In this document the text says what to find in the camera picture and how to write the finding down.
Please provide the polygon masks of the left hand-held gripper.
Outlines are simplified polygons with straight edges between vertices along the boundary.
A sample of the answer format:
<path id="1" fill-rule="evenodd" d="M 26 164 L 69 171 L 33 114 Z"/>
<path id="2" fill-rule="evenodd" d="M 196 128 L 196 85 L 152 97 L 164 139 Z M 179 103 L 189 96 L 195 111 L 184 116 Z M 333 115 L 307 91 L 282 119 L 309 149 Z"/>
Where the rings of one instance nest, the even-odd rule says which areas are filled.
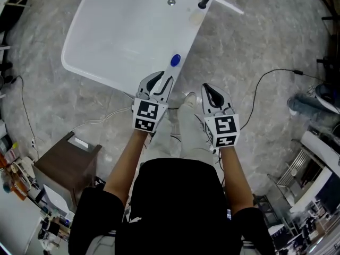
<path id="1" fill-rule="evenodd" d="M 154 133 L 160 120 L 168 109 L 168 98 L 174 79 L 170 76 L 159 92 L 151 95 L 156 83 L 162 79 L 164 71 L 152 73 L 141 80 L 137 95 L 132 105 L 132 127 L 137 130 Z"/>

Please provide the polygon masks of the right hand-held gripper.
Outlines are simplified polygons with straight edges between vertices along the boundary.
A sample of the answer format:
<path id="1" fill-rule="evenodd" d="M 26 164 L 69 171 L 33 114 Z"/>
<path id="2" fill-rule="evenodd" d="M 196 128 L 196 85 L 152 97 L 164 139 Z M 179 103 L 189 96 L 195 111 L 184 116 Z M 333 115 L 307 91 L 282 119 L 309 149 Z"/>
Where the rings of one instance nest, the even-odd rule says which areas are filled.
<path id="1" fill-rule="evenodd" d="M 201 86 L 203 130 L 214 148 L 235 146 L 240 136 L 239 115 L 229 93 L 218 86 Z"/>

